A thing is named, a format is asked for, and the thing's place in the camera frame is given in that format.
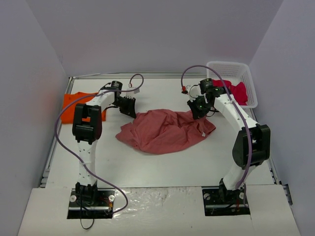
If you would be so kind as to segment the pink t shirt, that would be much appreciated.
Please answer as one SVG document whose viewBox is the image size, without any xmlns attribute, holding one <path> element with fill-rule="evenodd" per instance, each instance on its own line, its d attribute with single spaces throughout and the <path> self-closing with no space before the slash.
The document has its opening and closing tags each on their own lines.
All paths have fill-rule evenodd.
<svg viewBox="0 0 315 236">
<path fill-rule="evenodd" d="M 206 118 L 193 119 L 191 111 L 156 109 L 137 113 L 133 122 L 121 126 L 116 139 L 135 150 L 162 155 L 198 144 L 215 129 Z"/>
</svg>

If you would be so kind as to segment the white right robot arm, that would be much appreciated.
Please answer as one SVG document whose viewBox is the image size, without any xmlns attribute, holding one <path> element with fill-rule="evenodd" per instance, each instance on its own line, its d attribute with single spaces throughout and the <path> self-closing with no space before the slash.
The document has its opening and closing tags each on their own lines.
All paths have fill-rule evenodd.
<svg viewBox="0 0 315 236">
<path fill-rule="evenodd" d="M 237 103 L 231 91 L 216 87 L 212 79 L 203 79 L 199 89 L 190 88 L 188 106 L 194 119 L 201 119 L 211 111 L 218 111 L 236 131 L 232 149 L 233 165 L 220 180 L 218 196 L 224 203 L 236 197 L 244 187 L 248 175 L 270 157 L 271 130 L 251 118 Z"/>
</svg>

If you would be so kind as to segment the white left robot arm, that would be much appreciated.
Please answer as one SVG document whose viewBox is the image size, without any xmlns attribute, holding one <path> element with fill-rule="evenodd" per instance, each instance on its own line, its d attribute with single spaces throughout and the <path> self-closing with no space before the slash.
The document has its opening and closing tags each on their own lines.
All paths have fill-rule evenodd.
<svg viewBox="0 0 315 236">
<path fill-rule="evenodd" d="M 86 103 L 78 103 L 74 109 L 72 134 L 79 148 L 79 177 L 75 185 L 76 195 L 89 206 L 99 200 L 97 178 L 95 177 L 96 144 L 102 133 L 102 112 L 110 105 L 132 118 L 136 118 L 134 95 L 138 89 L 128 85 L 125 96 L 121 95 L 123 84 L 113 81 L 110 87 L 102 87 L 99 93 Z"/>
</svg>

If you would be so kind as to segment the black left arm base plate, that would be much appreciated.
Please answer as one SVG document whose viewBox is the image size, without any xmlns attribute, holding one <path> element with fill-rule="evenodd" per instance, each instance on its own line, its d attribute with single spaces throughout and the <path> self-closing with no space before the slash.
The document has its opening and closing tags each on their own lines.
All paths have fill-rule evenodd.
<svg viewBox="0 0 315 236">
<path fill-rule="evenodd" d="M 72 189 L 67 219 L 112 219 L 115 191 L 113 189 L 99 189 L 96 199 L 92 202 L 82 200 L 79 193 Z"/>
</svg>

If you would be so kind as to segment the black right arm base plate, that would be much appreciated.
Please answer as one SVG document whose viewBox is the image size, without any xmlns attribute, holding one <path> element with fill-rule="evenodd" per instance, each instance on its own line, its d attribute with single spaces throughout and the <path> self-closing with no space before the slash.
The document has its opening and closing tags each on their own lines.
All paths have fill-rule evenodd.
<svg viewBox="0 0 315 236">
<path fill-rule="evenodd" d="M 249 203 L 244 188 L 228 193 L 224 198 L 219 187 L 203 187 L 202 197 L 205 216 L 250 215 Z"/>
</svg>

